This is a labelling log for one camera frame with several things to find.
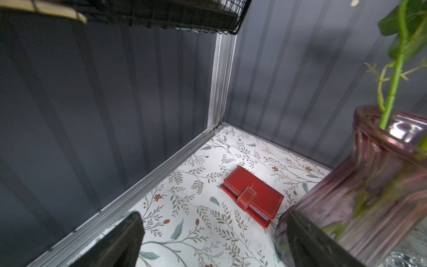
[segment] glass base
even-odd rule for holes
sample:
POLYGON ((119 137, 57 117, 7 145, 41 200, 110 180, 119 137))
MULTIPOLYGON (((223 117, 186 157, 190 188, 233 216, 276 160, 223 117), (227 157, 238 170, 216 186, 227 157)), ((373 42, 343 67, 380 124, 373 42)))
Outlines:
POLYGON ((379 267, 427 267, 427 259, 392 252, 379 267))

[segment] black object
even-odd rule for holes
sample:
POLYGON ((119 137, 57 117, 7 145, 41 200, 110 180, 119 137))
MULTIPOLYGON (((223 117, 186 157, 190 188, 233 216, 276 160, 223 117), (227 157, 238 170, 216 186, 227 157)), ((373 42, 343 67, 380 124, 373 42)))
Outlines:
POLYGON ((144 228, 138 212, 132 212, 71 267, 134 267, 144 228))
POLYGON ((286 231, 296 267, 365 267, 298 211, 288 213, 286 231))
POLYGON ((65 0, 91 21, 237 34, 251 0, 65 0))

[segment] metal corner post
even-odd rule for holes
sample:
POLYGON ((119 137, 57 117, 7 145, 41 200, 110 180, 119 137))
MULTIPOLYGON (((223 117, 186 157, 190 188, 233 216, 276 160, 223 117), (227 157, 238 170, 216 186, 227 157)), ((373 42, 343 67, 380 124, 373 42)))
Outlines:
POLYGON ((212 68, 211 97, 207 127, 216 127, 222 123, 233 66, 236 35, 217 34, 215 56, 212 68))

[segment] green plant stem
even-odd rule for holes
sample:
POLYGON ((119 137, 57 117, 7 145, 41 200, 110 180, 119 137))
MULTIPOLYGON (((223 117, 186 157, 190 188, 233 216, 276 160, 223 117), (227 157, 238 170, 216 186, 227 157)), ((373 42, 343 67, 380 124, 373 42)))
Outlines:
POLYGON ((419 148, 422 150, 427 151, 427 135, 424 135, 423 139, 421 140, 420 144, 418 145, 419 148))
POLYGON ((378 107, 381 110, 381 113, 384 113, 386 111, 386 108, 384 107, 384 96, 383 96, 383 82, 385 82, 385 76, 387 69, 389 67, 393 67, 393 62, 389 63, 384 66, 383 70, 381 71, 381 74, 378 75, 378 107))
POLYGON ((387 97, 387 103, 385 106, 385 111, 383 112, 383 115, 381 116, 381 121, 380 121, 380 128, 385 130, 387 127, 387 123, 389 122, 390 119, 390 114, 392 112, 392 108, 393 108, 393 104, 395 102, 396 99, 396 92, 398 90, 399 87, 399 80, 401 77, 401 73, 402 73, 402 69, 403 69, 403 64, 405 62, 405 54, 404 54, 404 50, 405 47, 407 45, 408 42, 408 28, 406 27, 406 8, 408 5, 408 1, 409 0, 402 0, 402 2, 399 5, 399 10, 398 10, 398 21, 399 21, 399 51, 398 51, 398 56, 396 58, 395 61, 395 71, 393 73, 393 77, 392 77, 392 81, 390 84, 390 88, 389 88, 389 95, 387 97))

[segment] white stitching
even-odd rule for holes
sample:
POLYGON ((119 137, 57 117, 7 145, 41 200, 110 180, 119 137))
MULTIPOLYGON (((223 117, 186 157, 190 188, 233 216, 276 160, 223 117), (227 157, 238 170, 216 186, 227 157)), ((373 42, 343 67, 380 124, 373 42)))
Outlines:
MULTIPOLYGON (((223 189, 223 191, 227 194, 227 195, 229 195, 229 196, 236 196, 236 195, 234 195, 234 194, 232 194, 232 193, 229 193, 228 191, 229 191, 229 189, 227 189, 227 191, 226 190, 224 190, 223 189)), ((252 211, 250 210, 250 209, 246 209, 246 212, 248 212, 248 213, 250 213, 253 217, 252 217, 252 219, 255 219, 255 220, 257 220, 261 225, 264 225, 265 227, 268 227, 268 225, 270 224, 270 222, 271 221, 269 221, 269 222, 267 222, 267 224, 264 224, 263 222, 261 222, 257 217, 256 217, 256 215, 255 214, 253 214, 252 213, 252 211)))
MULTIPOLYGON (((243 190, 243 192, 239 195, 239 197, 237 198, 237 200, 236 200, 236 204, 237 204, 237 202, 239 202, 239 200, 240 200, 240 198, 244 195, 244 193, 246 192, 246 191, 249 191, 249 187, 246 187, 245 188, 245 190, 243 190)), ((246 209, 248 208, 248 206, 251 204, 251 202, 252 202, 252 200, 254 199, 254 197, 256 196, 256 194, 257 194, 257 192, 255 192, 255 191, 253 191, 253 193, 252 193, 252 197, 250 198, 250 200, 248 201, 248 204, 245 206, 245 208, 243 209, 243 211, 246 211, 246 209)))
MULTIPOLYGON (((239 195, 240 195, 240 192, 234 187, 234 186, 232 186, 230 183, 227 183, 227 185, 229 185, 229 186, 231 186, 234 190, 236 190, 238 193, 239 193, 239 195)), ((282 203, 282 200, 283 200, 283 198, 284 198, 284 196, 282 195, 282 194, 280 194, 282 197, 281 197, 281 200, 277 203, 277 206, 276 206, 276 208, 275 208, 275 212, 274 213, 276 213, 276 211, 279 209, 279 205, 280 205, 280 203, 282 203)), ((263 209, 261 209, 260 207, 258 207, 257 205, 255 205, 254 203, 252 203, 252 205, 253 206, 255 206, 255 207, 257 207, 259 210, 261 210, 262 212, 264 212, 267 216, 270 216, 270 217, 273 217, 273 215, 270 215, 269 213, 267 213, 265 210, 263 210, 263 209)))
POLYGON ((247 209, 247 211, 246 212, 248 212, 248 213, 250 213, 253 217, 253 219, 255 219, 255 220, 257 220, 261 225, 264 225, 265 227, 267 227, 269 224, 270 224, 270 222, 267 222, 267 224, 264 224, 263 222, 261 222, 257 217, 256 217, 256 215, 255 214, 253 214, 252 213, 252 211, 250 210, 250 209, 247 209))

